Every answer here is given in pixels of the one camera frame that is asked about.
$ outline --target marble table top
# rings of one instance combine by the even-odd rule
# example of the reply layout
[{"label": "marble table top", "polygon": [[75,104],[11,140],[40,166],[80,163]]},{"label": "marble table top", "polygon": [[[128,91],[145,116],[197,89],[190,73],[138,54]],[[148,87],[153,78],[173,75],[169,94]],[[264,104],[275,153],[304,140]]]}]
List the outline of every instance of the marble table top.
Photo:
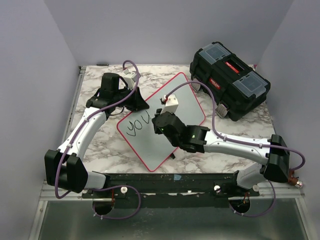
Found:
[{"label": "marble table top", "polygon": [[[144,99],[155,92],[164,83],[179,72],[190,77],[187,65],[138,65],[141,78],[139,87]],[[120,73],[122,67],[113,65],[107,67],[88,66],[77,101],[71,130],[79,122],[85,110],[87,100],[92,97],[100,87],[103,73]],[[203,111],[206,115],[203,126],[211,127],[212,101],[204,92],[196,93]],[[141,160],[130,148],[118,132],[116,125],[120,119],[127,115],[123,113],[111,116],[99,129],[89,145],[83,164],[87,171],[100,173],[149,173]],[[248,113],[237,122],[229,118],[221,119],[215,116],[216,129],[226,134],[250,138],[269,138],[274,134],[272,120],[265,103]],[[251,160],[221,153],[188,153],[181,149],[174,152],[175,159],[167,159],[155,173],[233,173],[253,164]]]}]

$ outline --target whiteboard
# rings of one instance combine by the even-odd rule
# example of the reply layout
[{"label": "whiteboard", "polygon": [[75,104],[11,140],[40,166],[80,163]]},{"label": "whiteboard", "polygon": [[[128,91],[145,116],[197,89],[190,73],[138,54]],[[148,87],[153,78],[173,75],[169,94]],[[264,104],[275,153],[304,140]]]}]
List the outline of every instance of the whiteboard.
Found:
[{"label": "whiteboard", "polygon": [[[166,84],[149,96],[145,101],[150,108],[139,112],[130,112],[122,118],[116,128],[140,158],[145,167],[154,172],[177,149],[163,135],[155,134],[151,121],[157,109],[163,108],[160,98],[178,85],[188,81],[183,72],[175,75]],[[190,85],[185,85],[173,94],[179,106],[175,112],[185,125],[200,125],[206,116]]]}]

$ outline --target toolbox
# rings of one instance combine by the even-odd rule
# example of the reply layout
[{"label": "toolbox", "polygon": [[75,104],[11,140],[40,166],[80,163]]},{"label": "toolbox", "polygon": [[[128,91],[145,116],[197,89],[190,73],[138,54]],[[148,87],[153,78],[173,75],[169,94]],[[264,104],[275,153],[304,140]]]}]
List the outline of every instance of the toolbox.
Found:
[{"label": "toolbox", "polygon": [[[265,101],[271,86],[268,80],[217,41],[195,53],[190,73],[193,81],[206,84],[212,91],[217,114],[222,118],[228,115],[233,121]],[[192,86],[195,90],[200,89],[200,84]]]}]

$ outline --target gray backdrop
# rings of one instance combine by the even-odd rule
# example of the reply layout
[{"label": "gray backdrop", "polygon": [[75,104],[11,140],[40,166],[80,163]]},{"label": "gray backdrop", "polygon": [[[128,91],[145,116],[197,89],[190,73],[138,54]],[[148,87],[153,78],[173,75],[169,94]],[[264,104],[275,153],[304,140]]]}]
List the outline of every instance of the gray backdrop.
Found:
[{"label": "gray backdrop", "polygon": [[[297,172],[305,182],[307,206],[320,236],[320,1],[296,0],[267,47],[258,71],[271,82],[267,104],[275,130],[303,152]],[[291,166],[301,159],[291,154]]]},{"label": "gray backdrop", "polygon": [[0,239],[27,239],[79,69],[42,0],[0,8]]},{"label": "gray backdrop", "polygon": [[292,0],[44,0],[79,65],[189,64],[220,41],[256,64]]}]

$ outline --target toolbox lid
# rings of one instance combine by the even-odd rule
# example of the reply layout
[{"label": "toolbox lid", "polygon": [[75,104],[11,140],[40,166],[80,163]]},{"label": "toolbox lid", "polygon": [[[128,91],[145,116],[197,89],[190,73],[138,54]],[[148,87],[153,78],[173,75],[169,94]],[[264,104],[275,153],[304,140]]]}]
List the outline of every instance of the toolbox lid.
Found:
[{"label": "toolbox lid", "polygon": [[231,53],[221,46],[219,43],[205,46],[202,48],[202,51],[199,54],[208,61],[210,64],[214,64],[216,61],[223,59],[225,56],[230,55]]},{"label": "toolbox lid", "polygon": [[254,71],[251,71],[246,76],[233,82],[233,85],[248,98],[253,94],[255,94],[255,97],[257,98],[267,91],[265,86],[268,85],[268,83]]}]

